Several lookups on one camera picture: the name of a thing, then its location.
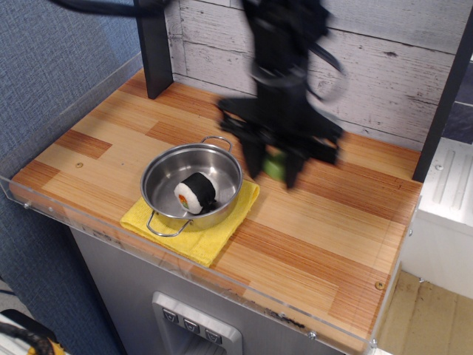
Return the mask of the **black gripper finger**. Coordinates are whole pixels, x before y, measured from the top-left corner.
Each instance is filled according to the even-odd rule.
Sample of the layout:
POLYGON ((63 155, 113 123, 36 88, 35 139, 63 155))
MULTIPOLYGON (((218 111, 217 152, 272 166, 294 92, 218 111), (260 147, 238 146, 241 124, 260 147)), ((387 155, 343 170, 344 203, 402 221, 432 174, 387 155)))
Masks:
POLYGON ((252 141, 249 138, 241 138, 240 143, 248 173, 252 179, 256 179, 263 169, 263 162, 266 156, 265 145, 263 142, 252 141))
POLYGON ((285 160, 285 185, 292 189, 296 185, 298 174, 303 170, 304 164, 310 155, 303 149, 287 149, 284 151, 285 160))

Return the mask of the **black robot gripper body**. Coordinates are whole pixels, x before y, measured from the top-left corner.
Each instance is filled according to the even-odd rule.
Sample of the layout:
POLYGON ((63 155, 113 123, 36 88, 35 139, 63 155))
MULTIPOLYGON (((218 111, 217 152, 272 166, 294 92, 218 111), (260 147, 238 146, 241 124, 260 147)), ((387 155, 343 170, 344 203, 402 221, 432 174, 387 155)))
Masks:
POLYGON ((239 138, 263 142, 282 151, 303 149, 310 159, 336 164, 343 129, 317 112, 307 99, 307 72, 296 67, 286 74, 251 67, 256 97, 218 101, 221 127, 239 138))

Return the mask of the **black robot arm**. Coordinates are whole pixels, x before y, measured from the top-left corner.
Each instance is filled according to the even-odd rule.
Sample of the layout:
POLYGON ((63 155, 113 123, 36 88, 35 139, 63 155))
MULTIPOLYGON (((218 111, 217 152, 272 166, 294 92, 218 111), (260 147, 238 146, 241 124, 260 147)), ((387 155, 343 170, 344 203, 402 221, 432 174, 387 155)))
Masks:
POLYGON ((286 186, 295 186, 307 160, 334 164, 344 131, 318 112, 307 96, 309 54, 314 53, 339 73, 343 66, 318 41, 328 34, 329 12, 320 1, 244 1, 253 33, 251 77, 254 98, 223 98, 221 129, 238 138, 249 175, 264 169, 267 148, 284 156, 286 186))

